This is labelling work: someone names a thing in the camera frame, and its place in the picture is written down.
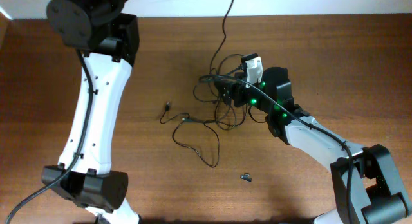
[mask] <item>white wall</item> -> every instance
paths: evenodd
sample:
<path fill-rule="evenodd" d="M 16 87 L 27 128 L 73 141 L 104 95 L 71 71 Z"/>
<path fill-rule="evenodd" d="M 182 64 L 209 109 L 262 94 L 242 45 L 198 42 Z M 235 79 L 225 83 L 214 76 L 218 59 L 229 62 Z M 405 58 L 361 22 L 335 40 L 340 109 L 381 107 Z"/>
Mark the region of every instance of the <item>white wall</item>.
<path fill-rule="evenodd" d="M 49 0 L 0 0 L 13 19 L 45 18 Z M 139 17 L 223 16 L 230 0 L 129 0 Z M 235 0 L 230 15 L 411 13 L 412 0 Z"/>

